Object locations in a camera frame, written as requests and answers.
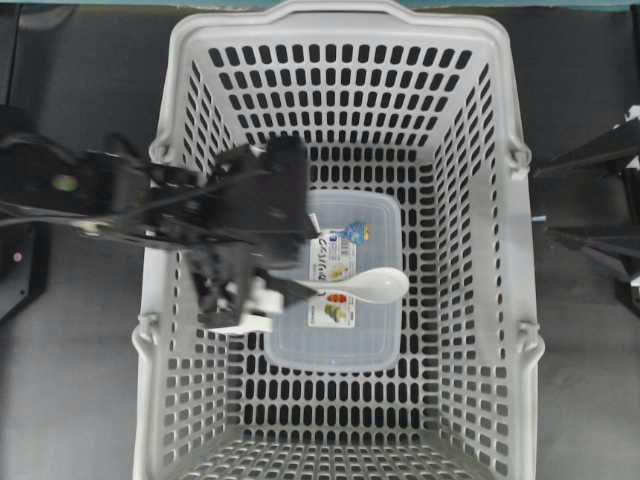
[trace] black cable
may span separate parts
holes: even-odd
[[[266,170],[257,170],[254,172],[236,175],[229,178],[226,181],[214,183],[212,185],[194,189],[189,192],[179,193],[177,195],[172,195],[170,197],[161,198],[159,200],[149,202],[146,205],[142,205],[140,207],[134,208],[132,210],[129,210],[123,213],[116,213],[112,215],[100,215],[100,216],[81,216],[81,215],[76,215],[76,216],[74,215],[32,215],[32,216],[29,216],[27,215],[24,217],[12,217],[12,218],[6,218],[4,220],[0,220],[0,228],[8,227],[10,225],[18,225],[18,224],[30,223],[30,222],[45,222],[45,223],[54,223],[54,224],[61,224],[61,225],[73,225],[74,223],[77,223],[77,222],[115,223],[115,222],[122,221],[126,218],[140,215],[141,213],[148,212],[150,210],[155,210],[156,208],[173,205],[174,203],[181,203],[195,197],[210,194],[222,188],[233,185],[234,183],[238,183],[242,180],[246,180],[247,178],[257,177],[260,175],[267,175],[268,173],[269,172]]]
[[[22,215],[22,210],[20,210],[18,207],[15,207],[13,205],[3,205],[2,203],[0,203],[0,212],[5,213],[10,217],[24,216]]]
[[[0,97],[0,104],[10,105],[11,104],[11,88],[13,87],[13,76],[15,75],[16,70],[16,58],[18,57],[18,34],[20,33],[20,15],[22,15],[22,5],[15,6],[15,16],[13,27],[13,38],[11,39],[11,54],[9,57],[9,65],[8,65],[8,76],[7,76],[7,88],[4,92],[0,91],[0,94],[4,98]]]
[[[82,220],[83,218],[85,217],[73,217],[71,215],[27,215],[26,217],[12,217],[0,220],[0,228],[32,222],[70,225],[73,223],[73,220]]]
[[[633,22],[633,47],[636,57],[636,71],[640,73],[640,7],[638,7],[638,5],[631,5],[631,20]]]
[[[0,150],[11,150],[16,146],[36,146],[46,148],[56,157],[69,165],[78,163],[71,150],[55,143],[53,140],[33,132],[13,132],[0,137]]]

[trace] plastic basket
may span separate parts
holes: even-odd
[[[180,253],[147,250],[134,477],[533,479],[538,336],[508,37],[390,2],[292,2],[174,30],[154,161],[300,135],[314,188],[401,207],[401,353],[385,371],[268,363],[202,330]]]

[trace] dark gray surface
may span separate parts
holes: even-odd
[[[0,5],[0,104],[7,101],[18,26],[18,5]]]
[[[23,17],[11,101],[76,148],[122,131],[145,150],[179,9],[83,7]],[[483,10],[511,35],[525,137],[546,162],[621,120],[638,101],[631,16]],[[57,27],[44,28],[44,24]],[[532,189],[550,223],[624,223],[616,179]],[[636,480],[640,320],[609,277],[534,228],[539,317],[540,480]],[[47,293],[0,326],[0,478],[126,479],[135,429],[142,254],[55,230]]]

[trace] product label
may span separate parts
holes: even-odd
[[[356,273],[356,245],[340,234],[343,230],[322,230],[311,241],[309,280],[337,282]],[[356,301],[350,295],[321,292],[309,299],[308,324],[310,327],[353,328]]]

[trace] white spoon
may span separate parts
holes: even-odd
[[[409,279],[396,268],[373,268],[339,282],[298,281],[320,292],[352,295],[367,303],[391,303],[400,300],[409,290]]]

